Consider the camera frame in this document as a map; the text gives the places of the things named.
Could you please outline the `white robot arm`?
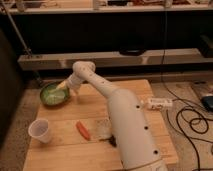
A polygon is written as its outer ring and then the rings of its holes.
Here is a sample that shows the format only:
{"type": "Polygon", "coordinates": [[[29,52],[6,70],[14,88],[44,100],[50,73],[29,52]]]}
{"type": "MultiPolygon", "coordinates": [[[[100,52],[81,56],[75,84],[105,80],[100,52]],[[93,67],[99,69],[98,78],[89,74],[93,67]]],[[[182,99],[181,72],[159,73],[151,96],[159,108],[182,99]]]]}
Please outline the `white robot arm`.
{"type": "Polygon", "coordinates": [[[77,91],[84,81],[107,100],[113,135],[125,171],[168,171],[142,112],[140,100],[131,90],[116,86],[95,73],[95,64],[77,61],[73,73],[59,88],[77,91]]]}

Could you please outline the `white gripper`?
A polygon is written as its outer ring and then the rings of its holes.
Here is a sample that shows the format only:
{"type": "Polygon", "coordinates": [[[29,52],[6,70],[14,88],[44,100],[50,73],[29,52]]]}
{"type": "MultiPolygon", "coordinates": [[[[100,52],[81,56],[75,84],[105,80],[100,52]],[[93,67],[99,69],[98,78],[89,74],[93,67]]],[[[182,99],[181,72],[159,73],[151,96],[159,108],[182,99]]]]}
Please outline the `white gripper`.
{"type": "Polygon", "coordinates": [[[57,85],[56,91],[64,90],[68,87],[73,90],[75,96],[78,96],[78,90],[80,89],[82,83],[83,79],[78,77],[75,73],[72,73],[66,80],[57,85]]]}

